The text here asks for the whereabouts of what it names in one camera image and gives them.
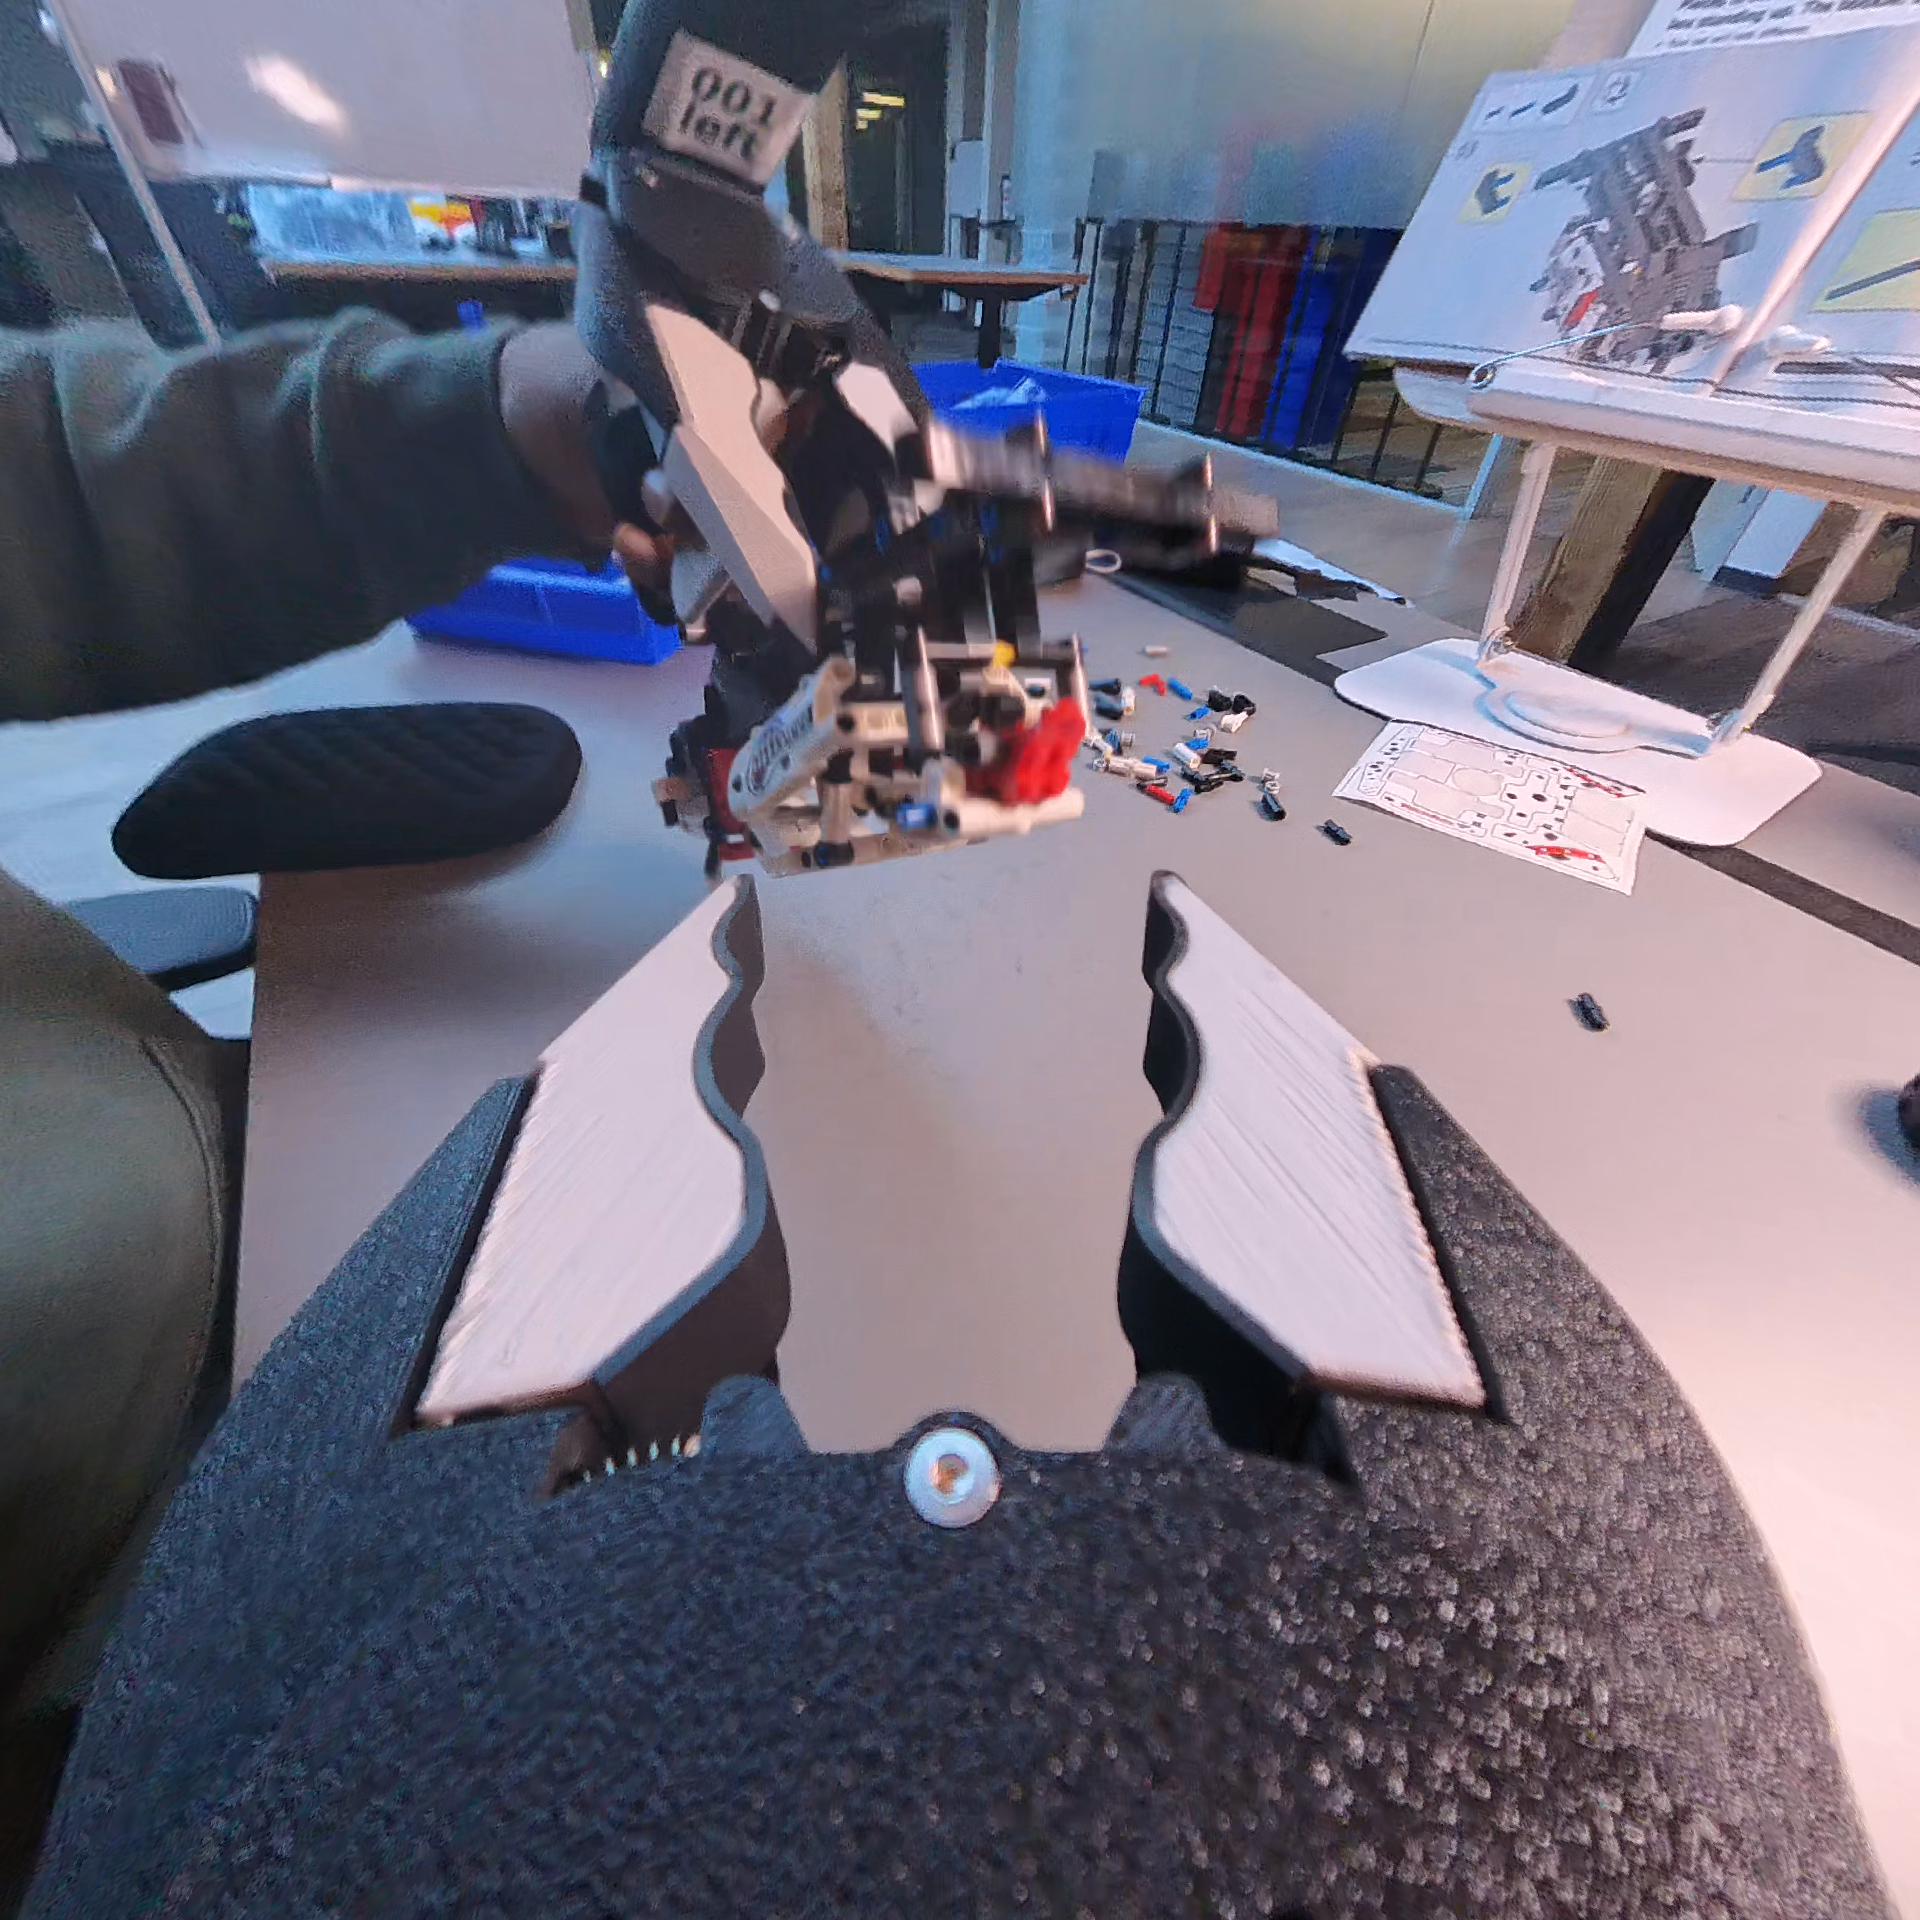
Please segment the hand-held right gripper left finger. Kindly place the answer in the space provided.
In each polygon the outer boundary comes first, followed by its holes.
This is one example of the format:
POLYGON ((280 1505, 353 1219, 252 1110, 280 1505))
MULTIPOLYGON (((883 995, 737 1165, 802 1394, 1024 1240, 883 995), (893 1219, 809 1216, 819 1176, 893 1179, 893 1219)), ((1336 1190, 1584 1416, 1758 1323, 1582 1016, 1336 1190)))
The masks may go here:
POLYGON ((794 1286, 750 1129, 762 979, 757 884, 726 882, 550 1044, 416 1427, 702 1427, 720 1381, 780 1377, 794 1286))

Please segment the white book stand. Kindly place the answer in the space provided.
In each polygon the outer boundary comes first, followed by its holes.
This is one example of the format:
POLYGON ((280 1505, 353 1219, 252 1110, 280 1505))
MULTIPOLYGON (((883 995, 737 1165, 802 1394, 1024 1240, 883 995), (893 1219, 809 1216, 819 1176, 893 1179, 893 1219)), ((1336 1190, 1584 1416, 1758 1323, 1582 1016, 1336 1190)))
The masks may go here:
POLYGON ((1768 715, 1783 683, 1813 648, 1838 587, 1858 565, 1891 514, 1916 514, 1916 407, 1874 407, 1858 395, 1742 395, 1725 388, 1629 386, 1617 377, 1578 374, 1544 355, 1503 355, 1471 374, 1473 409, 1503 434, 1526 434, 1522 521, 1502 559, 1477 642, 1477 677, 1486 710, 1555 753, 1671 753, 1688 760, 1731 750, 1768 715), (1820 587, 1788 637, 1768 658, 1744 706, 1717 721, 1637 721, 1613 688, 1563 692, 1523 683, 1508 648, 1508 609, 1523 543, 1539 521, 1547 470, 1563 445, 1646 445, 1663 469, 1699 479, 1752 479, 1770 489, 1806 489, 1856 507, 1856 521, 1826 562, 1820 587))

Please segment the person's left forearm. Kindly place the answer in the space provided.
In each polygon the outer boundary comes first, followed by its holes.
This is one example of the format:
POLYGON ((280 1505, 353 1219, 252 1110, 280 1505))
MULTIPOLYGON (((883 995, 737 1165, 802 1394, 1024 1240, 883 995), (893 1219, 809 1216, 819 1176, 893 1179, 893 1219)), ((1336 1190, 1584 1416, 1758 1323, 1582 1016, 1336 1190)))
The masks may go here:
POLYGON ((4 721, 181 706, 575 549, 514 457, 508 331, 376 312, 190 351, 4 331, 4 721))

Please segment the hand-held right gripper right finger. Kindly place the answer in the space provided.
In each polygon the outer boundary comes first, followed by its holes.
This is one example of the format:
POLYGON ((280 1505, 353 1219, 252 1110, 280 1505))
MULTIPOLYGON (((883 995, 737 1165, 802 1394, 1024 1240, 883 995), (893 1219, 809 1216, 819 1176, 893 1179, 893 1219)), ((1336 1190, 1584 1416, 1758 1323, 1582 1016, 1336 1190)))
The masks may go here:
POLYGON ((1138 1372, 1189 1375, 1213 1412, 1486 1412, 1379 1061, 1179 875, 1147 882, 1143 975, 1161 1113, 1123 1219, 1138 1372))

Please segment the open instruction book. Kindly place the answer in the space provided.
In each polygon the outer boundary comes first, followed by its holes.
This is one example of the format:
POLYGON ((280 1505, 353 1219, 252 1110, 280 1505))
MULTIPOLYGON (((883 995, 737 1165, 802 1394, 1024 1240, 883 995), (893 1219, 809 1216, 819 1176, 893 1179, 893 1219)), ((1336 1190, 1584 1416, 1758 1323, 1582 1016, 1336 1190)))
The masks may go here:
POLYGON ((1719 386, 1916 115, 1916 24, 1493 76, 1348 351, 1719 386))

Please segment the blue plastic bin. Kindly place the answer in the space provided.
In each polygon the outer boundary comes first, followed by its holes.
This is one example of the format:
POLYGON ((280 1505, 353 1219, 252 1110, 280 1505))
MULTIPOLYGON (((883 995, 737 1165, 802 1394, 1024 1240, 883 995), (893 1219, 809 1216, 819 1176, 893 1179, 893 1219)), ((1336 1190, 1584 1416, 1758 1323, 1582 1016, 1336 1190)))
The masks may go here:
POLYGON ((550 653, 566 660, 661 665, 681 630, 643 612, 618 559, 601 569, 557 559, 495 565, 471 588, 408 622, 430 639, 550 653))
POLYGON ((1043 422, 1052 448, 1084 449, 1116 463, 1129 462, 1143 416, 1143 388, 1052 365, 995 362, 920 362, 915 365, 936 416, 977 437, 1018 434, 1043 422))

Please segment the white light panel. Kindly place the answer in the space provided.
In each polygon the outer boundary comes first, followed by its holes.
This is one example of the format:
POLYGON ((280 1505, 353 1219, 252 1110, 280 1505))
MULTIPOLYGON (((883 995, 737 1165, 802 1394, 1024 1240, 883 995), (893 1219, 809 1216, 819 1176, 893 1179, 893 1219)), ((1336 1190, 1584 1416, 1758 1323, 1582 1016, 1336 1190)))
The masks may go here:
POLYGON ((52 4, 152 178, 570 197, 588 4, 52 4))

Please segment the person's left hand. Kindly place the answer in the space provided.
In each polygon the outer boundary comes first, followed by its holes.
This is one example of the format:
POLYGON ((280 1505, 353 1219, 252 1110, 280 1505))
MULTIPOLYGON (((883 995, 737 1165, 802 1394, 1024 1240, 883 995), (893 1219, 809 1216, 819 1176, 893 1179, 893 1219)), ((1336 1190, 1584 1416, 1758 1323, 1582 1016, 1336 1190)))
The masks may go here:
POLYGON ((675 539, 618 521, 594 457, 601 365, 562 323, 508 331, 495 360, 498 416, 557 521, 585 557, 614 557, 636 595, 670 616, 675 539))

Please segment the metal storage rack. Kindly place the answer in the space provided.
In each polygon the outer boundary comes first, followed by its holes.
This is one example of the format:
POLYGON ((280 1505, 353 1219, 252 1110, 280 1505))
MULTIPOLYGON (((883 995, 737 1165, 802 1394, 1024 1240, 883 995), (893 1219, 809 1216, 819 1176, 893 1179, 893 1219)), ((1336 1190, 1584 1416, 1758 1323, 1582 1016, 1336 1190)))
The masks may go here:
POLYGON ((1065 370, 1143 393, 1143 419, 1471 507, 1491 437, 1424 419, 1350 331, 1402 234, 1350 224, 1074 224, 1086 286, 1065 370))

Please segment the toy vehicle chassis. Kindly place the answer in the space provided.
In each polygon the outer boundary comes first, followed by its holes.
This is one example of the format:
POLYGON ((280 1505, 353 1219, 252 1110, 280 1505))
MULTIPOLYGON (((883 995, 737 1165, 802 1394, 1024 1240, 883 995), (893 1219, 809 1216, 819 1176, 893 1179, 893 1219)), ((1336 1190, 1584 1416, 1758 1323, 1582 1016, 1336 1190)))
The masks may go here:
POLYGON ((829 407, 816 434, 860 445, 829 549, 750 565, 716 507, 684 518, 684 633, 713 648, 706 706, 667 738, 653 803, 720 865, 775 877, 980 848, 1069 824, 1091 733, 1081 637, 1043 637, 1039 574, 1068 549, 1206 565, 1280 535, 1267 496, 1213 462, 1129 469, 1051 445, 1043 422, 982 437, 948 419, 880 448, 829 407))

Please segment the grey desk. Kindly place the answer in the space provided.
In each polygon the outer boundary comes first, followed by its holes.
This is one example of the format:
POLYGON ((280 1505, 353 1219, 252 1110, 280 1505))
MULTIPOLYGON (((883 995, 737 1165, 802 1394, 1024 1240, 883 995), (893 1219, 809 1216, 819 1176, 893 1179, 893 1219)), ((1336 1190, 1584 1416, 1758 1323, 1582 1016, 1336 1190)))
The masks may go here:
MULTIPOLYGON (((514 868, 266 882, 236 1372, 469 1109, 706 896, 652 797, 707 660, 376 642, 272 706, 514 700, 584 781, 514 868)), ((816 1445, 963 1407, 1086 1445, 1130 1381, 1116 1265, 1143 1077, 1146 892, 1171 870, 1382 1065, 1409 1066, 1684 1386, 1813 1646, 1916 1917, 1916 803, 1830 772, 1733 875, 1646 848, 1629 896, 1362 811, 1320 855, 1091 868, 1069 824, 759 877, 766 1146, 794 1265, 780 1372, 816 1445), (1613 1027, 1588 1032, 1572 995, 1613 1027)))

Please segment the pile of small building parts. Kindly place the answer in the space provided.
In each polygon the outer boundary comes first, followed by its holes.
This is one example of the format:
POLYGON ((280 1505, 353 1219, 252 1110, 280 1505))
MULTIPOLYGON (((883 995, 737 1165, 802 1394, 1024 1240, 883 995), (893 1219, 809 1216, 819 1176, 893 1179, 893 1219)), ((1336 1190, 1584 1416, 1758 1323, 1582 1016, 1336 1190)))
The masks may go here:
POLYGON ((1275 658, 1158 609, 1146 633, 1091 633, 1086 653, 1086 820, 1069 829, 1084 865, 1176 868, 1235 855, 1246 829, 1362 848, 1362 806, 1339 781, 1376 724, 1339 697, 1342 660, 1275 658))

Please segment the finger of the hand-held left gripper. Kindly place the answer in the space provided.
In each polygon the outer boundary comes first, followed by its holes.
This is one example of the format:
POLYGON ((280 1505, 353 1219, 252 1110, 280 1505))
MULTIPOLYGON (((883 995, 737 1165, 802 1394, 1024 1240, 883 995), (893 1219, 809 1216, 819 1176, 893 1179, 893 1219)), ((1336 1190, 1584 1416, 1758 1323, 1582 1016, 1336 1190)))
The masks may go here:
POLYGON ((805 338, 802 507, 936 511, 920 416, 893 374, 860 360, 851 338, 805 338))
POLYGON ((646 300, 676 422, 665 479, 728 583, 766 628, 819 648, 819 562, 762 445, 751 362, 695 315, 646 300))

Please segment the white sticker sheet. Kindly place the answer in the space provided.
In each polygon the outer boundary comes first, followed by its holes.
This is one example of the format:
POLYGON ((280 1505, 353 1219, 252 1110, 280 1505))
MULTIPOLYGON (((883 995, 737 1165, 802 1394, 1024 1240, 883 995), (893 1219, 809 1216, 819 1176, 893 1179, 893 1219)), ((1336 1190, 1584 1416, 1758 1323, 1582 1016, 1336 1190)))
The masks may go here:
POLYGON ((1390 724, 1336 788, 1471 848, 1631 894, 1644 788, 1432 724, 1390 724))

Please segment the wooden table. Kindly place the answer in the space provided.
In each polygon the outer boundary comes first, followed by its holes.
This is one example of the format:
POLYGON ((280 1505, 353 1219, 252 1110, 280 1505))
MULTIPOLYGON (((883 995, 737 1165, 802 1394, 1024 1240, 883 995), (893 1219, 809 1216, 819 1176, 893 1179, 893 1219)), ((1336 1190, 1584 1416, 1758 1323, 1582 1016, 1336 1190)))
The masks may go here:
POLYGON ((1000 365, 1003 312, 1011 304, 1077 295, 1091 286, 1091 274, 1074 267, 985 264, 944 255, 829 251, 829 260, 851 279, 883 330, 893 330, 912 295, 952 295, 980 304, 977 365, 985 374, 1000 365))

